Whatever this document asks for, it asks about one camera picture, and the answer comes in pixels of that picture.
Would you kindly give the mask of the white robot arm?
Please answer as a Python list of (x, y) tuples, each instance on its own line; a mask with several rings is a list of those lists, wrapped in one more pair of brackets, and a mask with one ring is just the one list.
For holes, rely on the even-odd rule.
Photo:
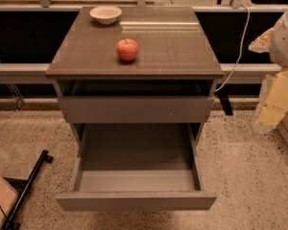
[(275, 129), (288, 112), (288, 10), (273, 28), (250, 44), (249, 50), (268, 53), (270, 61), (281, 67), (277, 74), (267, 75), (263, 80), (254, 113), (253, 128), (267, 133)]

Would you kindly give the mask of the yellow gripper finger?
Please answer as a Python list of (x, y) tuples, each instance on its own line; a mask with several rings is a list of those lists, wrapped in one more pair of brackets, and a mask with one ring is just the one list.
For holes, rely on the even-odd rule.
[(274, 29), (270, 28), (266, 32), (264, 32), (262, 35), (257, 37), (249, 45), (249, 50), (258, 54), (268, 53), (273, 31)]
[(267, 75), (261, 84), (258, 105), (252, 127), (258, 133), (268, 133), (288, 112), (288, 69)]

